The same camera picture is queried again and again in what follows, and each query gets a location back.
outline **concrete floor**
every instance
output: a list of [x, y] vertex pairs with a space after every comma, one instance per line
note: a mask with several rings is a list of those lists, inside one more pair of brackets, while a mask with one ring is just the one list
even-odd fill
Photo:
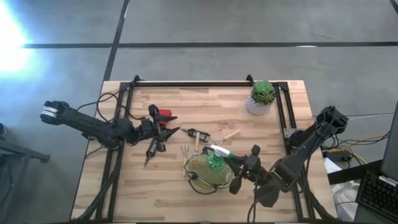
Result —
[[[1, 1], [0, 122], [8, 140], [51, 154], [32, 161], [9, 223], [69, 218], [87, 145], [78, 131], [40, 122], [45, 100], [95, 101], [110, 49], [13, 49], [17, 44], [112, 43], [123, 0]], [[121, 43], [398, 41], [388, 0], [132, 0]], [[119, 49], [110, 80], [303, 79], [313, 114], [394, 111], [398, 47]], [[94, 107], [82, 109], [94, 115]], [[341, 139], [385, 134], [392, 117], [350, 122]], [[354, 149], [382, 158], [386, 142]]]

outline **butcher block tabletop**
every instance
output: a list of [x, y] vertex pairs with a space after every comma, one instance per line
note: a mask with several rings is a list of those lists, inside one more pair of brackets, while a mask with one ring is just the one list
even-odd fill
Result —
[[[302, 80], [287, 82], [294, 109], [297, 127], [305, 129], [313, 124], [310, 103]], [[104, 82], [102, 93], [115, 93], [121, 82]], [[259, 157], [267, 170], [285, 156], [285, 147], [280, 127], [277, 104], [269, 114], [255, 116], [246, 109], [246, 100], [251, 87], [134, 87], [131, 114], [147, 116], [148, 106], [169, 109], [178, 119], [170, 121], [168, 128], [195, 128], [211, 134], [211, 140], [240, 130], [240, 133], [225, 141], [223, 147], [235, 155], [250, 154], [254, 144], [261, 148]], [[281, 92], [284, 113], [289, 123], [289, 114]], [[114, 116], [114, 98], [99, 104], [105, 118]], [[130, 119], [134, 126], [140, 121]], [[249, 207], [253, 203], [253, 184], [243, 180], [241, 190], [232, 195], [222, 189], [211, 195], [194, 192], [182, 175], [183, 156], [181, 146], [189, 146], [193, 155], [195, 139], [183, 131], [177, 131], [167, 143], [166, 152], [158, 152], [144, 167], [146, 150], [150, 139], [135, 146], [125, 145], [123, 161], [114, 208], [114, 222], [246, 222]], [[90, 141], [87, 153], [100, 147]], [[81, 215], [92, 202], [101, 186], [106, 149], [92, 153], [84, 162], [80, 183], [73, 205], [72, 218]], [[323, 164], [322, 154], [313, 154], [308, 173], [312, 192], [330, 214], [336, 216], [331, 188]], [[107, 214], [109, 197], [105, 198], [103, 214]], [[301, 195], [305, 217], [308, 217], [305, 200]], [[272, 208], [257, 205], [257, 222], [297, 221], [294, 199], [291, 192], [280, 193]]]

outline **metal bracket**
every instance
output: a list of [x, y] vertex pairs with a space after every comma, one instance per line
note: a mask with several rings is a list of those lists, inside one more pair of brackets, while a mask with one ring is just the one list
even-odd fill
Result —
[[278, 86], [283, 89], [286, 92], [289, 92], [289, 86], [287, 85], [287, 82], [277, 82]]
[[251, 84], [251, 86], [254, 85], [254, 80], [253, 80], [253, 77], [252, 77], [251, 75], [248, 75], [248, 76], [246, 77], [246, 81], [249, 81], [250, 84]]
[[299, 131], [299, 129], [297, 128], [284, 128], [284, 136], [285, 138], [290, 138], [291, 135], [296, 132]]

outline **potted plant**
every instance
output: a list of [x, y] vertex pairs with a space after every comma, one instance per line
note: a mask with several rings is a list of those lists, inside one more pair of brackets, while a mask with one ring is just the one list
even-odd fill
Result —
[[275, 99], [275, 90], [269, 81], [258, 81], [254, 84], [250, 97], [246, 102], [249, 112], [254, 115], [264, 115], [271, 108]]

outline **yellow cable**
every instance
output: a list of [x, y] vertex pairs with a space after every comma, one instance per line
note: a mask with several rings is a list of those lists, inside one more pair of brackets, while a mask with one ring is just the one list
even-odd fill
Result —
[[348, 145], [348, 146], [344, 146], [342, 149], [349, 149], [351, 146], [363, 146], [363, 144], [360, 144], [360, 142], [368, 141], [368, 140], [372, 140], [372, 139], [381, 139], [381, 138], [383, 138], [384, 136], [385, 136], [385, 135], [382, 135], [382, 136], [375, 136], [375, 137], [371, 137], [371, 138], [368, 138], [368, 139], [364, 139], [364, 140], [358, 141], [357, 143], [350, 144], [350, 145]]
[[346, 148], [343, 149], [331, 149], [328, 152], [342, 152], [342, 151], [348, 151], [349, 153], [352, 153], [353, 156], [355, 156], [356, 158], [358, 158], [361, 162], [363, 162], [364, 164], [367, 164], [367, 162], [361, 157], [359, 156], [357, 153], [351, 152], [350, 150], [348, 150]]

